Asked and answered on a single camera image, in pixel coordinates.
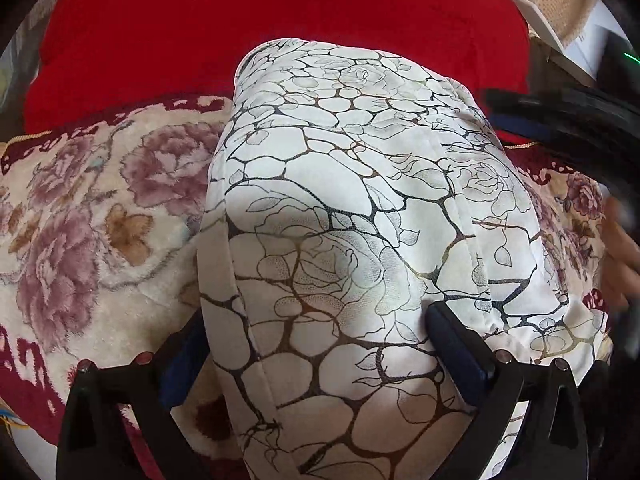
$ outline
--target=floral blanket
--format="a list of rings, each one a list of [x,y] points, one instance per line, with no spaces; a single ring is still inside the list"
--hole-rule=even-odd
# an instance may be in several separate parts
[[[4,152],[0,397],[52,444],[80,359],[129,363],[199,306],[194,236],[229,105],[180,96]],[[172,415],[218,477],[246,474],[210,362]],[[136,444],[134,419],[125,416]],[[136,447],[148,475],[161,478]]]

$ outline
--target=gold trim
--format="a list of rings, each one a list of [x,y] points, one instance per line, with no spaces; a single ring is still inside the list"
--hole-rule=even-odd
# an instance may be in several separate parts
[[[6,152],[6,149],[12,144],[15,144],[16,142],[20,142],[21,140],[37,139],[39,137],[49,135],[51,132],[52,130],[47,130],[45,132],[40,132],[39,134],[24,134],[24,135],[18,135],[18,136],[12,137],[4,144],[4,149],[2,150],[2,153],[0,153],[0,158],[4,156],[4,152]]]
[[[533,142],[529,142],[528,144],[514,144],[513,146],[505,146],[507,150],[524,150],[526,148],[530,148],[531,146],[535,146],[539,144],[536,140]]]

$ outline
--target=red pillow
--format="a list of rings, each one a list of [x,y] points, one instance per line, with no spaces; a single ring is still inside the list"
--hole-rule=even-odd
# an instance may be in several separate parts
[[[510,0],[59,0],[26,131],[176,92],[231,96],[244,54],[282,37],[387,50],[472,92],[526,90],[527,27]]]

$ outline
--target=black plastic bracket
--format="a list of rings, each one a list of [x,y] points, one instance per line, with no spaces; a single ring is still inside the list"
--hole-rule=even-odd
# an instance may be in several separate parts
[[[518,402],[529,401],[520,432],[497,480],[586,480],[588,444],[580,397],[567,361],[549,366],[501,359],[446,303],[426,308],[430,340],[466,402],[473,421],[431,480],[476,480],[500,444]]]
[[[203,334],[198,310],[155,355],[143,352],[129,365],[103,369],[91,361],[80,361],[62,421],[56,478],[148,479],[124,427],[120,407],[128,404],[165,480],[182,480],[185,472],[190,480],[210,480],[169,411],[183,402],[209,353]],[[170,384],[180,381],[187,387],[173,391]]]

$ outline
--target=human hand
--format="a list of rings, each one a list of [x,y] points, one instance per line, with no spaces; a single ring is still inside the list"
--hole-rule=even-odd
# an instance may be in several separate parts
[[[640,248],[620,226],[620,202],[610,197],[604,208],[602,241],[607,253],[600,290],[612,314],[626,310],[630,298],[640,298]]]

